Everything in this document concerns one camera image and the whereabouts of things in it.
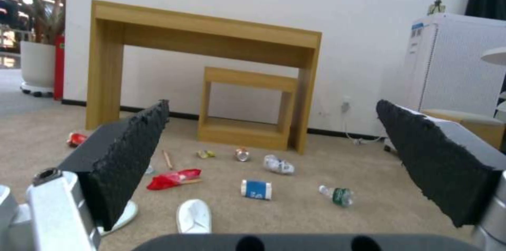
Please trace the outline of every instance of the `white planter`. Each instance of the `white planter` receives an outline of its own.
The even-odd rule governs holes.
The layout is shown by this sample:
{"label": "white planter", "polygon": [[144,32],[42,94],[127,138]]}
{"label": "white planter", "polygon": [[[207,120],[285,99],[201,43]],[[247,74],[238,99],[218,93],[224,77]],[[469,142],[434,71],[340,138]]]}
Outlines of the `white planter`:
{"label": "white planter", "polygon": [[21,42],[21,88],[32,92],[53,92],[55,46]]}

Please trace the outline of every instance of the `power cord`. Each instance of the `power cord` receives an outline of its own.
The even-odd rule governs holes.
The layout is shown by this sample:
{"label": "power cord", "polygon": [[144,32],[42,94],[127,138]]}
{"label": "power cord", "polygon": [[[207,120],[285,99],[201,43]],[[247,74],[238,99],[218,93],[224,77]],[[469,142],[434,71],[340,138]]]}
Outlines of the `power cord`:
{"label": "power cord", "polygon": [[347,130],[346,130],[346,117],[343,118],[343,130],[345,131],[345,134],[346,134],[346,137],[351,140],[353,142],[354,145],[356,146],[359,146],[359,145],[362,145],[362,144],[369,144],[369,143],[374,143],[374,142],[377,142],[381,139],[381,136],[378,136],[376,139],[373,139],[373,140],[365,140],[363,138],[353,138],[351,136],[349,136]]}

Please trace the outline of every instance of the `black foam pad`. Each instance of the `black foam pad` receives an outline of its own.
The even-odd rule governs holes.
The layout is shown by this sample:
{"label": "black foam pad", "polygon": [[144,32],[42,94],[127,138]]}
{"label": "black foam pad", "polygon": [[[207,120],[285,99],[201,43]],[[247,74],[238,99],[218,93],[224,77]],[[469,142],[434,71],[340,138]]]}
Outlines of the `black foam pad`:
{"label": "black foam pad", "polygon": [[94,220],[111,230],[148,168],[168,119],[168,101],[100,126],[59,166],[78,175]]}
{"label": "black foam pad", "polygon": [[385,100],[376,111],[423,195],[456,227],[477,224],[506,170],[506,156],[457,123],[434,123]]}

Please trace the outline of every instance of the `red plastic bag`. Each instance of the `red plastic bag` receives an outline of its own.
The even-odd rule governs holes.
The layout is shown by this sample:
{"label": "red plastic bag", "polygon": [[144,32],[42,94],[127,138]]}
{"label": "red plastic bag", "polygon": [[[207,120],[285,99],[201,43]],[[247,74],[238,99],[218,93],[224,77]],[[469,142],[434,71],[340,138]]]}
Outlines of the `red plastic bag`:
{"label": "red plastic bag", "polygon": [[72,132],[68,135],[67,144],[70,147],[77,147],[81,143],[85,142],[88,137],[83,134],[78,134],[76,132]]}
{"label": "red plastic bag", "polygon": [[200,172],[200,169],[186,169],[177,172],[160,174],[153,177],[153,180],[146,188],[148,190],[157,191],[179,186],[183,183],[183,181],[199,178]]}

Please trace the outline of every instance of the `black baseboard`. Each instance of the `black baseboard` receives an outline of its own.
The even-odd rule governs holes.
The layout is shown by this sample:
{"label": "black baseboard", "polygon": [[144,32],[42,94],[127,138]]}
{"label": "black baseboard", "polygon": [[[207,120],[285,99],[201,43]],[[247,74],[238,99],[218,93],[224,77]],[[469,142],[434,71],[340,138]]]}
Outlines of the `black baseboard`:
{"label": "black baseboard", "polygon": [[[319,134],[321,136],[336,136],[338,138],[347,138],[345,132],[336,132],[334,130],[320,130],[318,128],[308,128],[308,133],[309,134]],[[370,136],[368,134],[353,134],[350,132],[348,133],[348,135],[351,138],[363,139],[363,140],[375,140],[379,137],[379,136]]]}
{"label": "black baseboard", "polygon": [[[62,99],[62,104],[63,105],[74,105],[74,106],[86,107],[85,101]],[[144,110],[144,108],[121,106],[121,107],[119,107],[119,110],[124,111],[124,112],[137,113],[137,112],[140,112],[141,110]],[[180,118],[180,119],[198,120],[198,115],[196,115],[196,114],[186,114],[186,113],[178,113],[178,112],[170,111],[169,116],[173,117],[173,118]],[[321,136],[336,136],[338,138],[346,138],[347,137],[344,132],[335,132],[333,130],[320,130],[318,128],[308,128],[308,133],[309,134],[319,134]],[[370,136],[367,134],[348,134],[348,135],[354,139],[374,140],[374,139],[378,138],[378,136]]]}

